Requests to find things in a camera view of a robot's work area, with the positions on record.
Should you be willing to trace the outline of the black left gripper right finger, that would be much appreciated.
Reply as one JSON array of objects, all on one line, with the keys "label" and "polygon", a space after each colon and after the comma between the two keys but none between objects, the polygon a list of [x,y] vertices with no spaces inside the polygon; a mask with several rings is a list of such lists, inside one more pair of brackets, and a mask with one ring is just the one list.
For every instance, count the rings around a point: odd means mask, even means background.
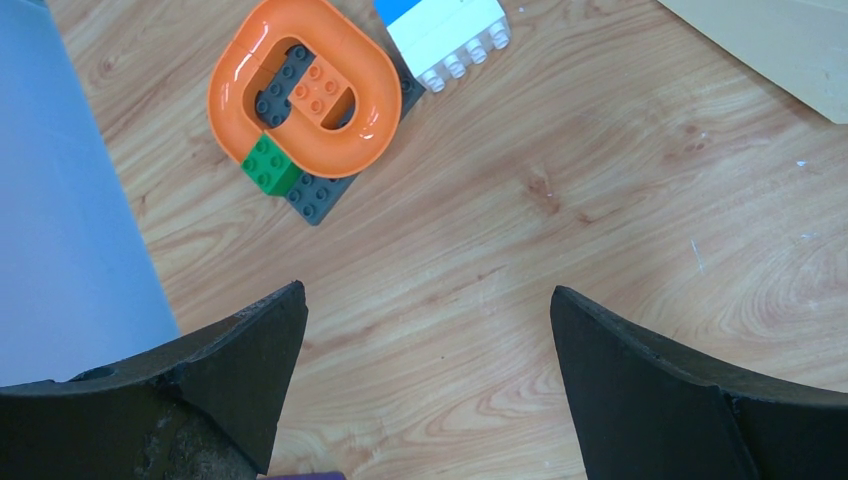
[{"label": "black left gripper right finger", "polygon": [[591,479],[843,479],[847,397],[706,355],[567,287],[552,333]]}]

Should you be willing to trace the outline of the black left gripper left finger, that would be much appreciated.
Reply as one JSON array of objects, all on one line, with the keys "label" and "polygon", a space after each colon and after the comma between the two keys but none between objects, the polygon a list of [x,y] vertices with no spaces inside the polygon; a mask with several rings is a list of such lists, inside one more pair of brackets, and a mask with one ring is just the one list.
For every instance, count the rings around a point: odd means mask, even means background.
[{"label": "black left gripper left finger", "polygon": [[253,479],[268,471],[304,339],[295,281],[70,380],[1,391],[5,479]]}]

